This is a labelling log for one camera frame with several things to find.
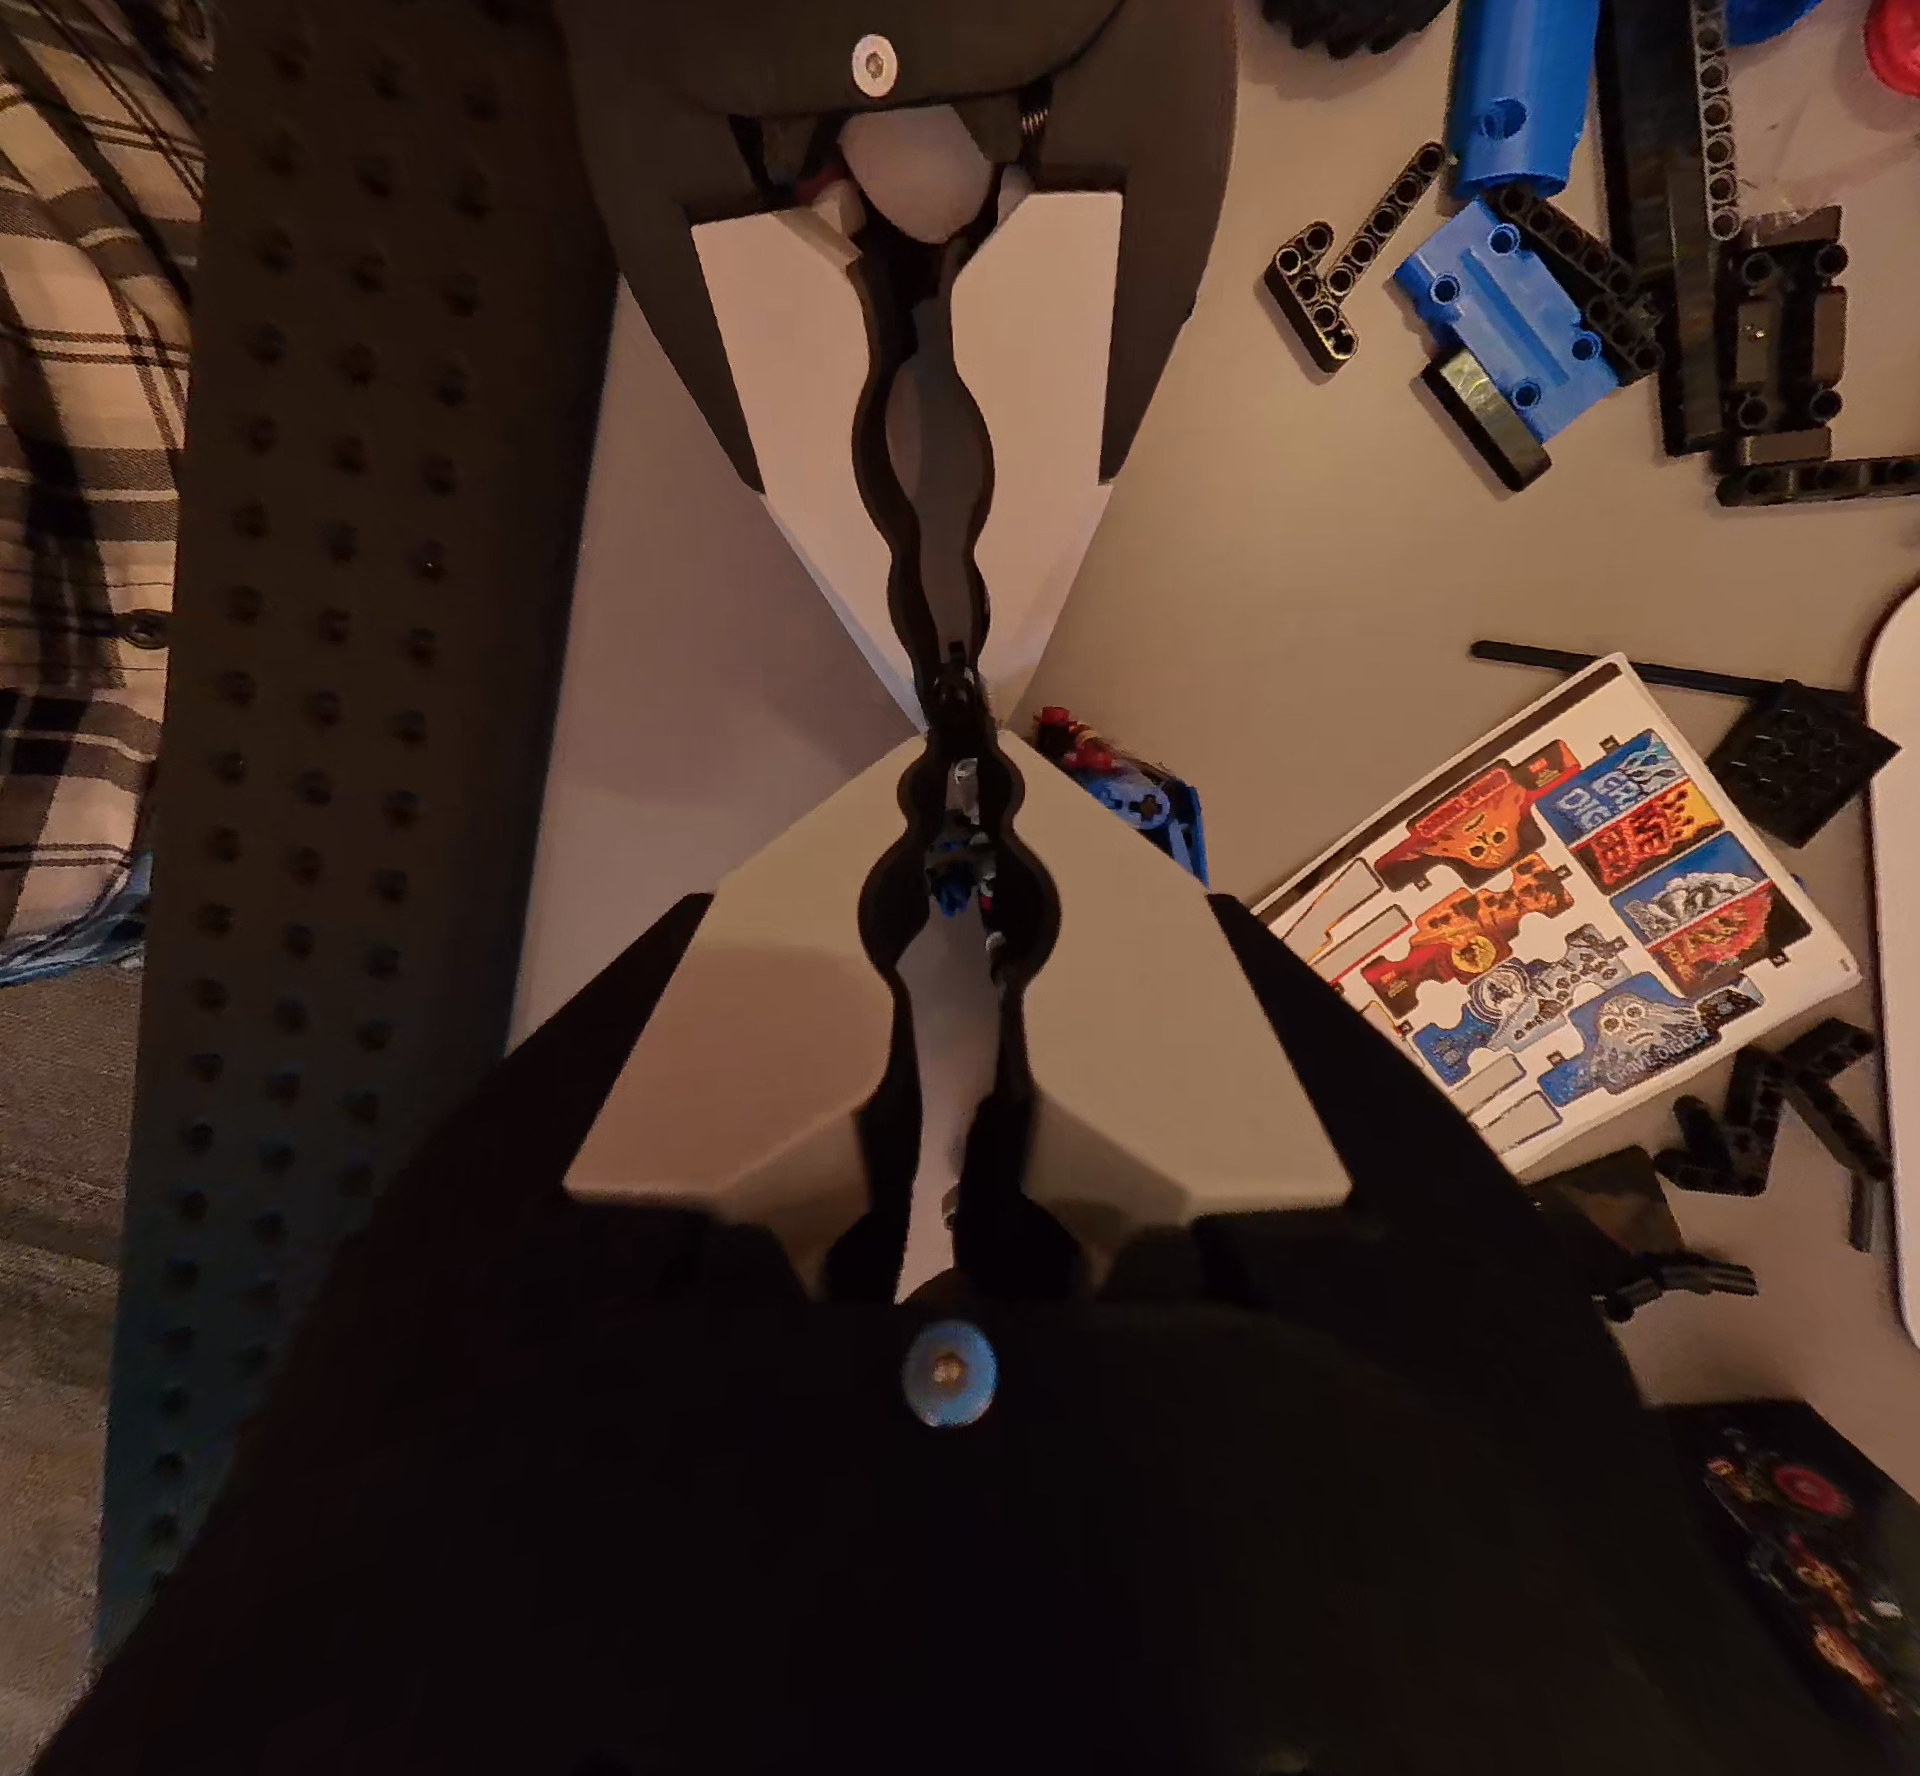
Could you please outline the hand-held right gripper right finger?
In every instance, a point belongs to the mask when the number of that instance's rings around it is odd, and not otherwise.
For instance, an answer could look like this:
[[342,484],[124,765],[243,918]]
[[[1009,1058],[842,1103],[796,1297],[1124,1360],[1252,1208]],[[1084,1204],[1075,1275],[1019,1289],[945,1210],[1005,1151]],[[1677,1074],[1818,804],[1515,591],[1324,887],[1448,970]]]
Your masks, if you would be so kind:
[[1073,1297],[1139,1238],[1326,1213],[1351,1174],[1206,886],[1034,745],[978,767],[995,1077],[967,1133],[967,1279]]

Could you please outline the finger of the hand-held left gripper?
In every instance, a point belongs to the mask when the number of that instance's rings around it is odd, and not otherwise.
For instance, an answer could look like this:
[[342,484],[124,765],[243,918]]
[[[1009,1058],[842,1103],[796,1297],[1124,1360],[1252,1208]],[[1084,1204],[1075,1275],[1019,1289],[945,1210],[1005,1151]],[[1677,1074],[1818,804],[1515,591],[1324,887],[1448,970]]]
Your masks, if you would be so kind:
[[887,607],[889,547],[851,466],[870,335],[851,280],[853,188],[698,225],[694,247],[755,449],[757,489],[787,547],[917,730],[925,711]]
[[947,291],[945,575],[988,697],[1028,692],[1112,494],[1120,226],[1120,195],[1002,178]]

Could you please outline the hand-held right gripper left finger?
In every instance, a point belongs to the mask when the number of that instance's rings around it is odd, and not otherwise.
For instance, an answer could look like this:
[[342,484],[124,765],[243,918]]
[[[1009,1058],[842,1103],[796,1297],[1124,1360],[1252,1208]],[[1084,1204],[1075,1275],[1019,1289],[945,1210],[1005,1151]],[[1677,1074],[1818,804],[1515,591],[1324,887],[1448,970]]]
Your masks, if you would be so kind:
[[572,1201],[764,1229],[808,1293],[898,1298],[933,761],[898,742],[723,878],[566,1166]]

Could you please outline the blue and black toy chassis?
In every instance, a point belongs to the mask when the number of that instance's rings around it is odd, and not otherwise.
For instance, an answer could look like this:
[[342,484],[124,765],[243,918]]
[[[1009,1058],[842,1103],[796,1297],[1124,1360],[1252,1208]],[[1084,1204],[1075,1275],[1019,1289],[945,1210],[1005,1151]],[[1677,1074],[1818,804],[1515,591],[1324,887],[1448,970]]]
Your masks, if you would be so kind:
[[[1028,736],[1132,833],[1201,884],[1209,881],[1201,799],[1185,777],[1121,749],[1068,708],[1041,708]],[[999,846],[981,817],[976,757],[947,767],[944,820],[923,848],[923,875],[942,918],[976,918],[988,970],[999,978],[1005,961],[1005,932],[995,916]]]

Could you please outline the small black toy connector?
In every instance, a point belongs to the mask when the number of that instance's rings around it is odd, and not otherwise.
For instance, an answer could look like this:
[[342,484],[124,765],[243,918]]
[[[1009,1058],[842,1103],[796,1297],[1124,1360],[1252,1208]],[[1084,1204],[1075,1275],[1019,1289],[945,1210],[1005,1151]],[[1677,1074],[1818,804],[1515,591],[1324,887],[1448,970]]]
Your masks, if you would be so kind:
[[971,740],[993,730],[993,708],[963,641],[950,637],[945,653],[931,658],[919,683],[919,703],[931,736]]

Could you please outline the grey desk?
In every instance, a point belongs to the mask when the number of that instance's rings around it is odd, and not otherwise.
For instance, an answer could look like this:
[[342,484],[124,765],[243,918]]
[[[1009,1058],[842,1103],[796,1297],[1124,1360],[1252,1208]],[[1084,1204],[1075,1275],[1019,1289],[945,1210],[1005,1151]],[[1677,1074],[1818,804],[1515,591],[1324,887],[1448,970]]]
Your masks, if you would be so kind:
[[[1916,449],[1916,99],[1826,0],[1736,50],[1753,211],[1838,203],[1850,249],[1838,455]],[[1209,270],[1031,689],[1201,794],[1213,886],[1252,902],[1550,680],[1476,637],[1855,683],[1916,581],[1916,499],[1730,511],[1608,397],[1508,492],[1419,385],[1423,324],[1357,293],[1322,378],[1274,320],[1277,243],[1358,204],[1447,103],[1450,32],[1296,50],[1241,13],[1234,167]],[[674,899],[708,890],[909,735],[620,291],[572,586],[514,1042]],[[1799,1397],[1916,1489],[1916,1347],[1891,1232],[1848,1242],[1846,1170],[1786,1121],[1759,1199],[1673,1196],[1759,1294],[1666,1297],[1620,1332],[1661,1401]]]

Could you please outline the colourful sticker sheet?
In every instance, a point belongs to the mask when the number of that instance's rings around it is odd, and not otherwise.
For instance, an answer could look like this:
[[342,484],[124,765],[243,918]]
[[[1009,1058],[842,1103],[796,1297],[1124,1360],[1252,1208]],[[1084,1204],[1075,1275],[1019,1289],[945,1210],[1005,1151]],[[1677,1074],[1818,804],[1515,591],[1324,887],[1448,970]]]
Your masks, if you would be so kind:
[[1452,754],[1255,916],[1516,1176],[1865,974],[1612,663]]

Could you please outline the blue toy panel block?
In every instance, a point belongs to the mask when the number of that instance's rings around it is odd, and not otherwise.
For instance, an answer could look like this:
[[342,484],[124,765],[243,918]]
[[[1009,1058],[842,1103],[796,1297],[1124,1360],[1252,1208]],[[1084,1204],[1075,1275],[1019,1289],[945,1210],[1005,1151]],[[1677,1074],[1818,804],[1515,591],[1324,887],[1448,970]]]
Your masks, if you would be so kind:
[[1441,343],[1463,348],[1535,441],[1618,390],[1597,329],[1519,226],[1471,201],[1392,270]]

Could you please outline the black toy tile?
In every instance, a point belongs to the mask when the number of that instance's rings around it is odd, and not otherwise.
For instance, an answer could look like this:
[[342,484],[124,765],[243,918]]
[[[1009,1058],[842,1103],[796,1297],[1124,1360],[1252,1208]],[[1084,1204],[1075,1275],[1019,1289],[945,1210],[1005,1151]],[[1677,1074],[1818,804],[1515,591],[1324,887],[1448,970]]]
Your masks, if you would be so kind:
[[1520,492],[1548,473],[1551,459],[1544,445],[1471,350],[1448,348],[1431,358],[1420,380],[1508,490]]

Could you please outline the black dimpled pad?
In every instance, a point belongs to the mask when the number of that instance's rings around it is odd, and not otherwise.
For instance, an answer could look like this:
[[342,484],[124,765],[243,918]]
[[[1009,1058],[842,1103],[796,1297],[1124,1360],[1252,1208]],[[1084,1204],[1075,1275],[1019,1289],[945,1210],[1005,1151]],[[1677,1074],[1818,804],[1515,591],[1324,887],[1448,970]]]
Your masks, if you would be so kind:
[[93,1660],[507,1044],[616,272],[545,0],[221,0]]

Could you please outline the black holed toy beam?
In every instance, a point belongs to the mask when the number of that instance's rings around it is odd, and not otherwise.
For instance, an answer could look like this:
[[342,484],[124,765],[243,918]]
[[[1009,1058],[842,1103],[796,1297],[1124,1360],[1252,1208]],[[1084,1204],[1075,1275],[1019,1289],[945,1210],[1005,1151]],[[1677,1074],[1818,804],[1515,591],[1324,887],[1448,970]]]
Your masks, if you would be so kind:
[[1525,181],[1493,186],[1480,201],[1548,265],[1620,385],[1659,370],[1658,306],[1624,258]]

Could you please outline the black angled toy beam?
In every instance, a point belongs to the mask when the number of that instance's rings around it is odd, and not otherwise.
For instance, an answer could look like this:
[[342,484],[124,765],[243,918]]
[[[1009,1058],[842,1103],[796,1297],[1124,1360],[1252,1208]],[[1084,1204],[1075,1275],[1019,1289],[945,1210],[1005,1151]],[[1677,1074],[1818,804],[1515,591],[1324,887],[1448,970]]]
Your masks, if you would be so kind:
[[1828,1018],[1781,1049],[1747,1046],[1736,1055],[1718,1122],[1742,1194],[1765,1186],[1785,1109],[1793,1109],[1851,1176],[1868,1185],[1891,1178],[1882,1140],[1836,1091],[1836,1080],[1871,1053],[1877,1053],[1871,1030]]
[[1762,1092],[1745,1118],[1727,1118],[1702,1098],[1681,1094],[1671,1103],[1677,1146],[1653,1156],[1653,1170],[1671,1186],[1730,1199],[1755,1199],[1772,1173],[1782,1098]]

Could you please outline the blue curved toy panel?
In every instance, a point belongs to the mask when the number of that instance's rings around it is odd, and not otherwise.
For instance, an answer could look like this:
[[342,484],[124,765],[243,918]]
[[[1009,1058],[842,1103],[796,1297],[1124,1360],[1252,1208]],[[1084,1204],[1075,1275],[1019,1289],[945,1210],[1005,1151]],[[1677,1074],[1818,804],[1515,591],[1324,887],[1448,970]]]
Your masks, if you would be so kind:
[[1461,0],[1447,147],[1452,195],[1558,197],[1587,117],[1600,0]]

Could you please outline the black toy axle rod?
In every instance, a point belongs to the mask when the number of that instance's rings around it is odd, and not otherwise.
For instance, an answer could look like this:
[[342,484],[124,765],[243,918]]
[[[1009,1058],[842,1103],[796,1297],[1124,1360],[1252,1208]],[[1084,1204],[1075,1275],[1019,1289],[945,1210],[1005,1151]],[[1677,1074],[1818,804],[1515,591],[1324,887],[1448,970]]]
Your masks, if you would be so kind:
[[1700,693],[1718,699],[1738,699],[1738,701],[1755,701],[1772,693],[1779,683],[1765,677],[1751,677],[1740,672],[1723,672],[1714,668],[1688,667],[1688,664],[1661,664],[1631,660],[1624,656],[1597,656],[1578,651],[1563,651],[1558,647],[1542,647],[1531,643],[1512,643],[1500,637],[1476,637],[1467,648],[1469,658],[1501,667],[1525,667],[1541,668],[1555,675],[1571,675],[1594,663],[1612,663],[1620,668],[1629,668],[1643,683],[1658,689]]

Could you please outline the long black toy beam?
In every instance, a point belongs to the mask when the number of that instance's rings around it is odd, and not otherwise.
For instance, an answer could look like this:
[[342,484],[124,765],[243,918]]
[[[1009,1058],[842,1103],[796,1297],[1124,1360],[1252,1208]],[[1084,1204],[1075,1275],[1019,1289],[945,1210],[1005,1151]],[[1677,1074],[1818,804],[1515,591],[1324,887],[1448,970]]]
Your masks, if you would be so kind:
[[1606,223],[1658,309],[1658,409],[1670,455],[1720,438],[1714,293],[1697,117],[1692,0],[1600,0],[1597,113]]

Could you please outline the black square toy plate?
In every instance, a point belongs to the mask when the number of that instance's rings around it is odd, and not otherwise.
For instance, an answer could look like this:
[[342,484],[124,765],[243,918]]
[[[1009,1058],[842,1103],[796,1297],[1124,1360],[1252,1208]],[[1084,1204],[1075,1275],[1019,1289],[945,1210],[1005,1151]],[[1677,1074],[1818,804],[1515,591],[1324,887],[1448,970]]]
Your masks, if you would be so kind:
[[1900,750],[1855,693],[1781,679],[1751,697],[1706,768],[1755,829],[1804,848]]

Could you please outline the person's plaid shirt torso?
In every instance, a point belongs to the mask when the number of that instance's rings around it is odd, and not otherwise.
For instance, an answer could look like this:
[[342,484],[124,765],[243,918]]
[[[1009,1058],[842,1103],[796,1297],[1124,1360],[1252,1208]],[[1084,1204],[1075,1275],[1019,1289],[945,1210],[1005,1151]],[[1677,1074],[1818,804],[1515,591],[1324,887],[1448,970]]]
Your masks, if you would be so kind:
[[2,979],[139,957],[210,0],[2,0]]

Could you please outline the dark grey holed toy beam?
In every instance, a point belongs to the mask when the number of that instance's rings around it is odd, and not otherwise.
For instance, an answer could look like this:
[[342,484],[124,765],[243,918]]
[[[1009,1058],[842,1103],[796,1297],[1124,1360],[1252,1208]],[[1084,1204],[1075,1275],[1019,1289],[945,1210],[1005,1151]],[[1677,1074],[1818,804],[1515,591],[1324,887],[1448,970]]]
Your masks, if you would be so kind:
[[1690,0],[1688,13],[1702,221],[1714,243],[1727,243],[1742,228],[1727,66],[1727,3],[1725,0]]

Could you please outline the thin black toy beam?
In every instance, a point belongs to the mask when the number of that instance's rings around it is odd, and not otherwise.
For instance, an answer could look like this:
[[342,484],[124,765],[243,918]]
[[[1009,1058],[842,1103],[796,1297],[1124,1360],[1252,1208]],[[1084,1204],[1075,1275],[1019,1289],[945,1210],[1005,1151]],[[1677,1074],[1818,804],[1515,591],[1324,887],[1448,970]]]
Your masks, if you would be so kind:
[[1714,484],[1714,503],[1723,509],[1815,507],[1916,494],[1914,451],[1742,466]]

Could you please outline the toy truck set box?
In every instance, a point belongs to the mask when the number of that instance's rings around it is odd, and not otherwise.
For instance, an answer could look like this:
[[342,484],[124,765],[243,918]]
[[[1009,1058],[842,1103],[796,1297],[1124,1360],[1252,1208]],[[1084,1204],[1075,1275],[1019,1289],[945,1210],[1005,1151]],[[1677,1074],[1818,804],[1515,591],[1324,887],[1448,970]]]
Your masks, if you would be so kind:
[[1659,1412],[1709,1547],[1848,1750],[1918,1770],[1918,1508],[1813,1406]]

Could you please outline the black toy frame block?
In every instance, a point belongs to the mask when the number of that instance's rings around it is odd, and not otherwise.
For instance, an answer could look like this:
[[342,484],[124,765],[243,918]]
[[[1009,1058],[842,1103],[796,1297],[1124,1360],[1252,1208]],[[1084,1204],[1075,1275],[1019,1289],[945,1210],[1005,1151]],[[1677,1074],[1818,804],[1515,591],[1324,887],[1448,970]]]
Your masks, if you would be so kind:
[[1826,459],[1842,406],[1848,265],[1839,204],[1745,221],[1720,247],[1720,473]]

